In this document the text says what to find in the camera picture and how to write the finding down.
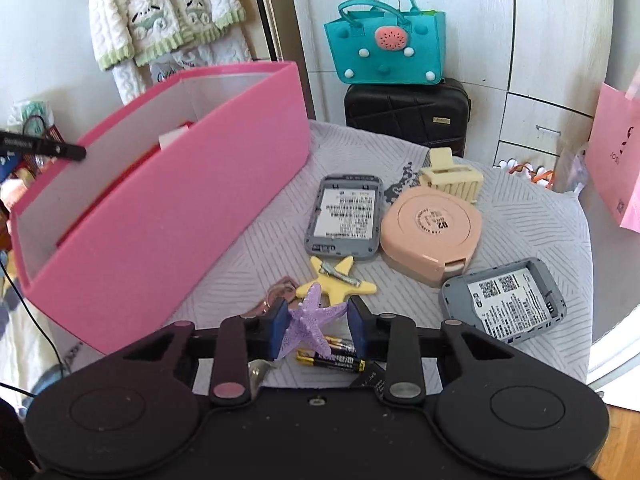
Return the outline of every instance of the gray plastic case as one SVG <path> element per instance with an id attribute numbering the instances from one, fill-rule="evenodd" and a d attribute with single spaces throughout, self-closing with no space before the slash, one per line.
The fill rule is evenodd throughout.
<path id="1" fill-rule="evenodd" d="M 497 337 L 504 343 L 516 343 L 529 339 L 540 333 L 544 333 L 552 329 L 560 320 L 566 316 L 566 304 L 556 285 L 549 269 L 544 262 L 538 258 L 527 258 L 506 264 L 493 269 L 480 270 L 463 276 L 455 276 L 447 280 L 440 291 L 440 306 L 444 315 L 448 319 L 458 319 L 469 325 L 475 326 L 478 330 L 488 333 L 487 328 L 482 323 L 481 318 L 476 313 L 474 299 L 468 286 L 475 283 L 486 282 L 492 278 L 515 272 L 521 269 L 528 269 L 534 282 L 538 286 L 540 293 L 545 301 L 546 309 L 551 314 L 551 319 L 544 325 L 533 327 L 526 332 L 516 332 L 508 336 Z"/>
<path id="2" fill-rule="evenodd" d="M 322 197 L 325 189 L 370 189 L 375 190 L 373 210 L 373 231 L 371 238 L 328 238 L 314 236 L 316 224 L 321 212 Z M 313 256 L 345 258 L 353 256 L 354 260 L 369 260 L 376 256 L 380 244 L 380 222 L 382 222 L 382 180 L 366 174 L 331 174 L 320 182 L 316 203 L 306 228 L 305 249 Z"/>

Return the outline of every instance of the black suitcase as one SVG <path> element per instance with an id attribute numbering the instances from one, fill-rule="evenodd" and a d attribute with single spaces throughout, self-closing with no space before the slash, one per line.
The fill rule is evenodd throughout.
<path id="1" fill-rule="evenodd" d="M 351 85 L 344 96 L 347 126 L 415 144 L 465 151 L 471 100 L 462 83 L 437 85 Z"/>

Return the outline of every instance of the teal handbag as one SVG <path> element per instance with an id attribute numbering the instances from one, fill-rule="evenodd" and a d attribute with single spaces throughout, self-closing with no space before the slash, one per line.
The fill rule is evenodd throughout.
<path id="1" fill-rule="evenodd" d="M 347 0 L 324 24 L 335 70 L 347 84 L 437 84 L 445 57 L 445 13 L 401 12 L 378 0 Z M 364 5 L 371 10 L 347 7 Z"/>

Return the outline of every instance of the yellow starfish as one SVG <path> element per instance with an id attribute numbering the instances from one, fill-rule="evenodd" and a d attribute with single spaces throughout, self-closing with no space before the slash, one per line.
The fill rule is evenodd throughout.
<path id="1" fill-rule="evenodd" d="M 356 286 L 333 276 L 329 276 L 328 274 L 323 274 L 320 272 L 322 260 L 315 256 L 312 256 L 310 260 L 311 267 L 313 267 L 313 270 L 316 272 L 318 277 L 311 282 L 300 285 L 296 289 L 296 296 L 299 298 L 304 298 L 309 287 L 316 282 L 320 283 L 322 293 L 329 296 L 329 305 L 331 306 L 342 303 L 345 301 L 347 296 L 350 296 L 351 294 L 375 294 L 378 290 L 375 283 L 365 282 L 363 280 L 360 285 Z M 348 274 L 351 267 L 353 267 L 353 256 L 348 256 L 337 264 L 334 269 L 341 274 Z"/>

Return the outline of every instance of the yellow star hair clip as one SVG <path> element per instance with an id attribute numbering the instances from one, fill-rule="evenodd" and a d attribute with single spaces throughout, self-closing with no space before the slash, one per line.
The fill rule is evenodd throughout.
<path id="1" fill-rule="evenodd" d="M 314 283 L 320 283 L 322 293 L 329 296 L 331 306 L 344 302 L 352 294 L 375 294 L 378 291 L 375 283 L 349 276 L 349 271 L 353 267 L 353 256 L 343 259 L 335 267 L 315 256 L 310 260 L 311 267 L 318 277 L 296 289 L 296 296 L 299 298 L 304 298 Z"/>

